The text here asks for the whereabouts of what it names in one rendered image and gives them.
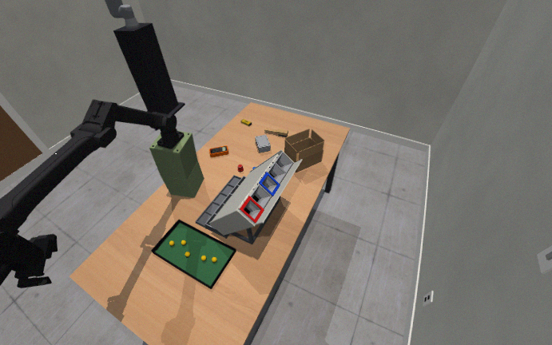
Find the blue square band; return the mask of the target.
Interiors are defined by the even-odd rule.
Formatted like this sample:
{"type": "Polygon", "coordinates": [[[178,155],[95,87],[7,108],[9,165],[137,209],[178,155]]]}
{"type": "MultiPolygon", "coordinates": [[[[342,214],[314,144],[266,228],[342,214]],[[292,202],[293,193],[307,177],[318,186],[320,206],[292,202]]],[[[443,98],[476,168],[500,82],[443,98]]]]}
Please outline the blue square band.
{"type": "Polygon", "coordinates": [[[274,196],[274,194],[276,193],[277,189],[280,187],[280,184],[268,173],[266,172],[264,174],[264,176],[262,177],[262,179],[260,180],[259,184],[265,189],[267,190],[272,196],[274,196]],[[273,190],[273,192],[270,192],[262,183],[264,181],[264,179],[269,176],[276,184],[277,186],[275,187],[275,189],[273,190]]]}

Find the red rectangular frame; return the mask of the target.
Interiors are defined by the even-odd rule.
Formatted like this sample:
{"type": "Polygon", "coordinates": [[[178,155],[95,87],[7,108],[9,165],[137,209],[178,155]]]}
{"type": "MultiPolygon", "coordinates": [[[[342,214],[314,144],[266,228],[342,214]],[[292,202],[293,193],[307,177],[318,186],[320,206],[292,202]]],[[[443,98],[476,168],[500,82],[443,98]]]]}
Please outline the red rectangular frame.
{"type": "Polygon", "coordinates": [[[240,207],[240,210],[241,210],[246,216],[248,216],[253,222],[255,222],[255,223],[258,221],[258,219],[260,218],[261,214],[262,214],[263,211],[264,211],[264,209],[263,209],[262,207],[260,207],[260,206],[258,205],[258,203],[256,203],[250,196],[247,198],[247,200],[246,200],[246,201],[243,203],[243,205],[240,207]],[[246,211],[244,210],[244,207],[247,205],[247,203],[248,203],[250,200],[251,200],[257,207],[259,207],[259,208],[261,209],[260,212],[258,213],[258,215],[256,216],[255,219],[253,219],[253,218],[252,218],[249,214],[247,214],[246,211]]]}

